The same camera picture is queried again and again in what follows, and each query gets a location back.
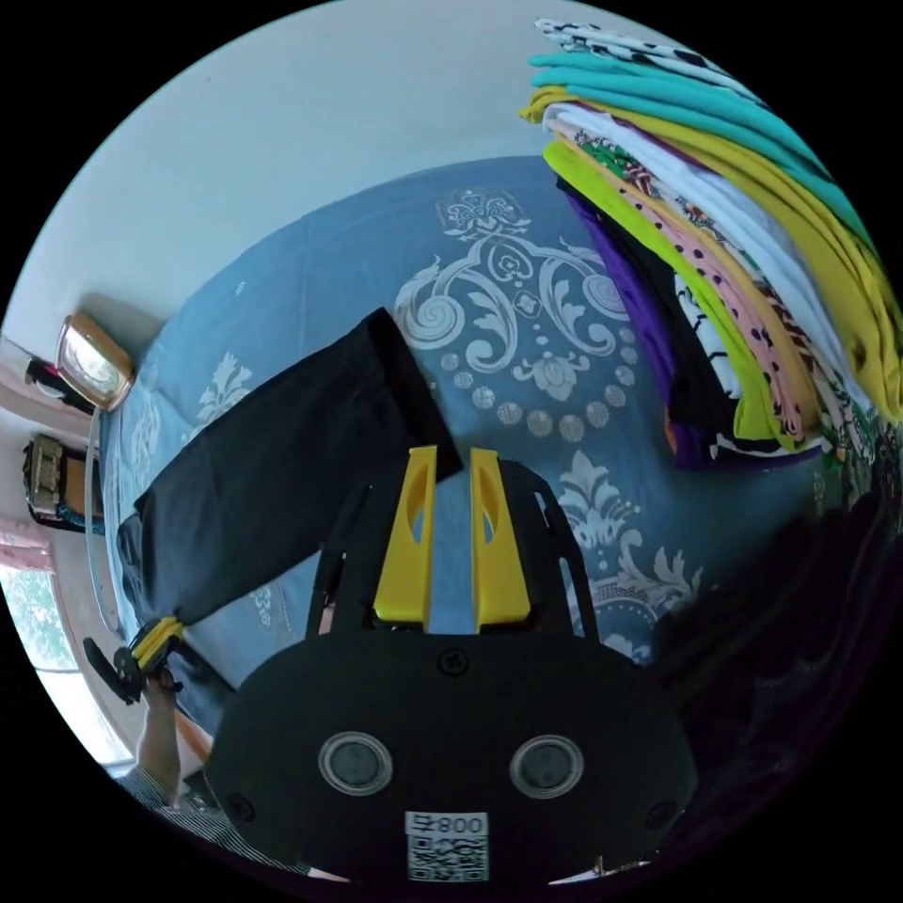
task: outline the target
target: human arm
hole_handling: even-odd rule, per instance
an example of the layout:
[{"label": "human arm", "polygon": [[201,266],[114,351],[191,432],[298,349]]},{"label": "human arm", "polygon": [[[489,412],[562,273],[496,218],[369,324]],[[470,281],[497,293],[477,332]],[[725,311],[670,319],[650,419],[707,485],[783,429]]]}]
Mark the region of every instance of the human arm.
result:
[{"label": "human arm", "polygon": [[173,686],[172,674],[167,670],[159,680],[148,681],[144,691],[144,730],[137,748],[138,765],[166,794],[166,805],[172,805],[179,795],[181,773]]}]

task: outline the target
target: sleeve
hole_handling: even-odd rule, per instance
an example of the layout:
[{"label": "sleeve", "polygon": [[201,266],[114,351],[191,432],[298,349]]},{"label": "sleeve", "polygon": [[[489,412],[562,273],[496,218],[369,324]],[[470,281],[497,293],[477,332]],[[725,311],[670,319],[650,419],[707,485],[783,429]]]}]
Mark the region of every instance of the sleeve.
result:
[{"label": "sleeve", "polygon": [[166,791],[139,765],[118,778],[117,784],[146,809],[156,812],[169,806]]},{"label": "sleeve", "polygon": [[284,865],[267,858],[253,847],[250,847],[222,813],[198,812],[190,808],[173,808],[169,805],[169,798],[163,787],[154,781],[148,772],[140,766],[135,766],[128,774],[119,778],[117,783],[145,808],[152,810],[177,828],[189,831],[215,847],[223,848],[231,853],[237,853],[252,862],[272,865],[274,868],[294,872],[298,875],[307,875],[310,872],[310,866],[306,863],[299,863],[294,866]]}]

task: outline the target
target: label sticker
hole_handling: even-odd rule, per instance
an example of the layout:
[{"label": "label sticker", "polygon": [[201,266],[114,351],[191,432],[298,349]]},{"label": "label sticker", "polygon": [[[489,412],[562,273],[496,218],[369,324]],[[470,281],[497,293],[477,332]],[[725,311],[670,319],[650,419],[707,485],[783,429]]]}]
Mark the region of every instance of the label sticker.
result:
[{"label": "label sticker", "polygon": [[412,881],[489,881],[485,812],[405,812]]}]

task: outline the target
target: white wall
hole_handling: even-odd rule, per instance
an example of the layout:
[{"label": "white wall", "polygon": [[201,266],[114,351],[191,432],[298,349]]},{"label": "white wall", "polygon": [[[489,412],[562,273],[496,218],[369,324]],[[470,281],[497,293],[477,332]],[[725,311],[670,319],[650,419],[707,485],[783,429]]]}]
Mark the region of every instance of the white wall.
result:
[{"label": "white wall", "polygon": [[[0,516],[28,519],[22,450],[35,432],[52,434],[52,431],[41,429],[38,424],[17,418],[0,408]],[[64,436],[58,438],[67,441],[72,448],[78,447]],[[134,751],[144,723],[144,704],[123,703],[94,673],[82,650],[84,637],[92,637],[110,658],[120,646],[119,638],[107,631],[97,609],[87,566],[86,536],[82,533],[39,529],[43,530],[53,547],[59,585],[57,603],[64,626],[70,634],[69,640],[76,661],[101,711],[129,750]],[[97,548],[96,560],[104,595],[109,598],[112,593],[112,577],[106,546],[102,537],[93,537],[93,540]],[[197,758],[183,743],[180,743],[180,752],[182,773],[198,767]]]},{"label": "white wall", "polygon": [[[669,42],[562,0],[341,0],[220,48],[87,161],[25,262],[8,335],[49,359],[64,317],[97,293],[167,320],[318,207],[434,166],[539,154],[547,138],[517,110],[528,58],[553,52],[541,17]],[[125,308],[100,318],[124,345],[140,343],[135,322]]]}]

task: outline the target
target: screw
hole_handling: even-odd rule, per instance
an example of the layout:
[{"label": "screw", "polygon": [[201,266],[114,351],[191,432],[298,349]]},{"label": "screw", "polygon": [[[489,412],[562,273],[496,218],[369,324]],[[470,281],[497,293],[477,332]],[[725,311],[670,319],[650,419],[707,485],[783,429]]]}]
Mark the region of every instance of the screw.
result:
[{"label": "screw", "polygon": [[460,677],[467,672],[470,662],[460,649],[446,649],[439,656],[439,670],[447,677]]},{"label": "screw", "polygon": [[646,827],[650,831],[659,831],[677,815],[677,806],[670,802],[660,802],[653,806],[646,816]]},{"label": "screw", "polygon": [[239,821],[254,820],[254,807],[251,805],[250,800],[247,800],[240,793],[230,793],[226,800],[226,805],[229,806],[232,814]]}]

